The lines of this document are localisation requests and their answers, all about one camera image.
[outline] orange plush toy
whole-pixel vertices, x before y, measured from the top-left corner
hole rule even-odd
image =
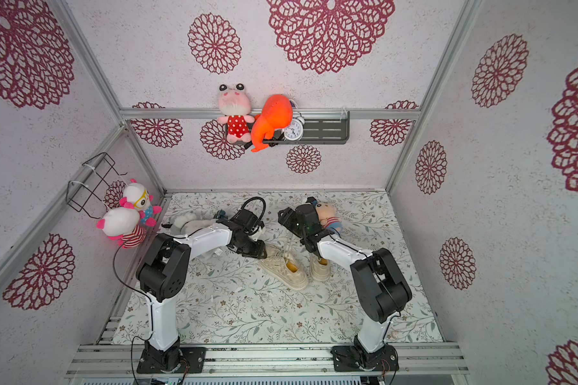
[[[261,151],[268,144],[263,143],[263,139],[274,137],[274,130],[283,129],[291,123],[293,118],[293,108],[291,102],[283,95],[272,95],[263,106],[260,115],[254,117],[255,122],[251,130],[251,140],[254,144],[252,152]]]

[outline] striped shirt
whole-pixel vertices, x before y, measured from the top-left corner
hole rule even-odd
[[[135,227],[135,231],[133,231],[130,234],[122,236],[122,241],[124,242],[122,244],[122,247],[124,249],[133,248],[133,247],[137,246],[138,244],[140,244],[141,242],[143,242],[144,238],[145,238],[145,230],[143,228],[139,227],[139,225],[137,225]]]

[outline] shoe insole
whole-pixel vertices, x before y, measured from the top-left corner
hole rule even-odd
[[[295,266],[294,264],[292,264],[291,262],[287,262],[286,265],[287,265],[287,268],[289,270],[291,270],[292,273],[295,273],[298,271],[298,267]]]

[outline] wall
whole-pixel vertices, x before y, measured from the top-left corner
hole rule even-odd
[[[302,108],[416,108],[463,1],[371,3],[69,1],[124,107],[214,108],[220,84],[243,83],[254,107],[283,92]],[[351,121],[346,145],[294,150],[298,172],[291,147],[244,153],[214,123],[135,126],[169,189],[344,189],[383,187],[410,124]]]
[[[46,4],[17,5],[0,2],[0,261],[116,127]],[[151,185],[123,139],[111,154]],[[100,335],[119,284],[117,245],[95,222],[69,209],[2,293],[0,382],[57,383],[77,346]],[[131,259],[121,254],[118,272]]]
[[[578,1],[485,1],[391,197],[475,383],[578,384]]]

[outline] clock face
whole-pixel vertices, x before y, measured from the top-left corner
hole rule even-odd
[[[297,141],[302,137],[302,134],[304,133],[304,127],[302,124],[300,124],[300,122],[292,120],[291,123],[285,127],[285,129],[283,129],[283,132],[285,134],[285,138],[288,140]]]

